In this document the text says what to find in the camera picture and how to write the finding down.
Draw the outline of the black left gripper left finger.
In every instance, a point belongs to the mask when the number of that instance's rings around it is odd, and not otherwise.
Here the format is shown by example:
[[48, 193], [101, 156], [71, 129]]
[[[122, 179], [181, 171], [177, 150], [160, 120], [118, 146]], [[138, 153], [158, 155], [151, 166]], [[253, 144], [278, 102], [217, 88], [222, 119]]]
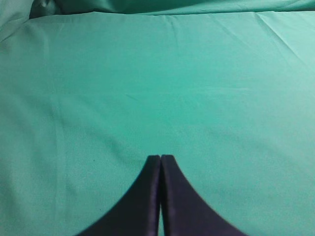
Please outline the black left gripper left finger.
[[148, 156], [138, 177], [122, 198], [80, 236], [157, 236], [161, 159]]

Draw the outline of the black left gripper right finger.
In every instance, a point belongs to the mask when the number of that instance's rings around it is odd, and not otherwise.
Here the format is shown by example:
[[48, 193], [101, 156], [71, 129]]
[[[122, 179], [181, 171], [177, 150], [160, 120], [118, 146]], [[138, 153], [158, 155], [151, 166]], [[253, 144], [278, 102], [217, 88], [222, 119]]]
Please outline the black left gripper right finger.
[[161, 157], [161, 207], [166, 236], [241, 236], [198, 195], [173, 155]]

